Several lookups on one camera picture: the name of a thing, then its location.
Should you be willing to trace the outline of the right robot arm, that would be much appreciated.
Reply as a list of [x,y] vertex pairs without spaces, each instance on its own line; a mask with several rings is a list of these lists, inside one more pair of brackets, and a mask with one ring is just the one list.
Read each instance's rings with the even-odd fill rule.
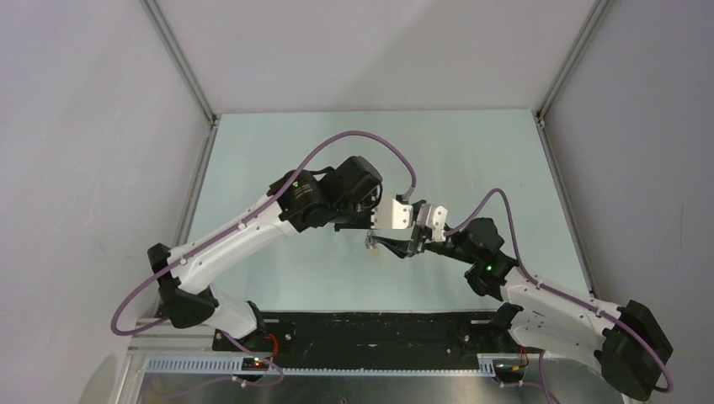
[[501,303],[488,330],[497,350],[508,352],[520,345],[566,357],[590,367],[636,401],[673,390],[667,363],[674,349],[647,306],[579,295],[529,272],[519,257],[503,252],[504,238],[493,219],[473,218],[456,229],[439,217],[374,218],[370,228],[412,230],[407,240],[373,238],[400,258],[429,251],[467,263],[464,277],[470,288]]

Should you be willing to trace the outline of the large toothed metal keyring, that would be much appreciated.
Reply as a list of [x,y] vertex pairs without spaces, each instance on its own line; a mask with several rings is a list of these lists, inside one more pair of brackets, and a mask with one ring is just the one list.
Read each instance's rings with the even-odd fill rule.
[[373,236],[367,235],[365,237],[365,247],[370,252],[370,254],[372,256],[379,255],[379,252],[380,252],[379,243]]

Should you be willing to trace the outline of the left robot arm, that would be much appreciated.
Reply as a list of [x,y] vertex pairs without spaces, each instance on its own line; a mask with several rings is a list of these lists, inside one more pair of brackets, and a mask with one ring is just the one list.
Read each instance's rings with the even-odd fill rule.
[[165,317],[177,329],[204,324],[246,350],[262,347],[266,328],[258,307],[220,292],[213,281],[259,249],[306,229],[369,228],[381,190],[374,166],[352,156],[336,168],[286,173],[254,206],[196,242],[150,247],[147,256],[159,276]]

